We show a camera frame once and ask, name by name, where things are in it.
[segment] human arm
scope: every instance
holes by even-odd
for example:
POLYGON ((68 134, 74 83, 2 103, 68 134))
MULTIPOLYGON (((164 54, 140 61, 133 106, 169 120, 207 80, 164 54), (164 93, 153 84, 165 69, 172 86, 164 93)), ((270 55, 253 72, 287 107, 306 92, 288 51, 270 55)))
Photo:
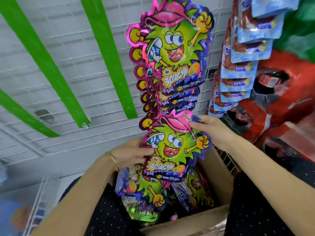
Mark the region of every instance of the human arm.
POLYGON ((32 236, 83 236, 113 171, 144 163, 151 148, 140 148, 142 139, 133 139, 100 156, 57 205, 32 236))
POLYGON ((315 189, 296 178, 218 118, 199 116, 190 126, 207 132, 213 144, 228 152, 262 192, 296 236, 315 235, 315 189))

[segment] person's right hand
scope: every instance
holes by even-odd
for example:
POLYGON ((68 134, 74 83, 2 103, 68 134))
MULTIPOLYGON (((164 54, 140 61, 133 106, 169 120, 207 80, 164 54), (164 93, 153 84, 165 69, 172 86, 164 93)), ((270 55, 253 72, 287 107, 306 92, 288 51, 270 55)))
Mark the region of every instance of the person's right hand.
POLYGON ((220 119, 214 116, 201 115, 200 123, 190 122, 194 129, 204 131, 210 135, 212 143, 219 149, 228 152, 233 144, 233 139, 238 137, 220 119))

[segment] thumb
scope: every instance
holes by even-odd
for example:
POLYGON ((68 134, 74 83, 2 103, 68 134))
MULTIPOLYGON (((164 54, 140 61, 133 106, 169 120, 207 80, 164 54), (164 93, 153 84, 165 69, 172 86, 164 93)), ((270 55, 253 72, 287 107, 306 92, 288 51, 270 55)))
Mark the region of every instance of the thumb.
POLYGON ((145 147, 131 148, 128 150, 132 156, 140 156, 140 157, 150 156, 154 153, 153 148, 145 148, 145 147))
POLYGON ((209 129, 209 126, 207 124, 203 124, 203 123, 200 123, 200 122, 190 122, 189 125, 193 129, 196 129, 196 130, 199 130, 199 131, 207 132, 208 129, 209 129))

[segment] cardboard box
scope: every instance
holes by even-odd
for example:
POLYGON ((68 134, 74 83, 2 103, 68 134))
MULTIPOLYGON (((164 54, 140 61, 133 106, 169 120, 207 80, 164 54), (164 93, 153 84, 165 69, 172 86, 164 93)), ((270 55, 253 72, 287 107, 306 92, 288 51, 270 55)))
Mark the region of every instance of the cardboard box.
POLYGON ((146 236, 197 236, 219 235, 217 224, 227 218, 229 203, 233 193, 233 177, 219 157, 215 147, 207 152, 205 160, 199 161, 203 167, 222 206, 198 214, 144 228, 146 236))

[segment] person's left hand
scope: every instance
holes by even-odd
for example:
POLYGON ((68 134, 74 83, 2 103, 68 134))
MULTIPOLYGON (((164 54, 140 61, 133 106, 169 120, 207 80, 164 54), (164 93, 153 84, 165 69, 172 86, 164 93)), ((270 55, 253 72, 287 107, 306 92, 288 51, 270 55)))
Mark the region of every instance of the person's left hand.
POLYGON ((144 163, 144 156, 149 156, 154 153, 152 148, 143 148, 140 147, 141 145, 142 138, 136 138, 110 151, 119 169, 130 167, 137 163, 144 163))

